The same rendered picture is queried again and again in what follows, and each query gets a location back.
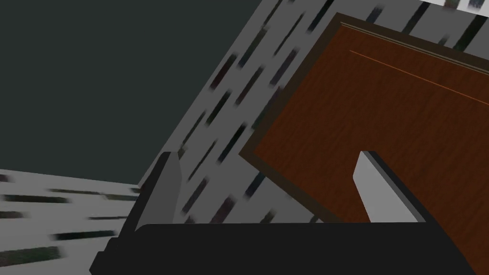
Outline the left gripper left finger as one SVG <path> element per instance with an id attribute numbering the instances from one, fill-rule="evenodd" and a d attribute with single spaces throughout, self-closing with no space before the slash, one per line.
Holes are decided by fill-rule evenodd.
<path id="1" fill-rule="evenodd" d="M 181 190 L 182 174 L 177 152 L 163 152 L 140 186 L 140 194 L 122 229 L 122 235 L 135 233 L 146 224 L 173 222 Z"/>

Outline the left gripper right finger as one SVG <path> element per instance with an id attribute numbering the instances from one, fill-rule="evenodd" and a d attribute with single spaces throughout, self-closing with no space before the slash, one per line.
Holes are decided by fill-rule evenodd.
<path id="1" fill-rule="evenodd" d="M 371 222 L 436 223 L 376 152 L 359 153 L 352 178 Z"/>

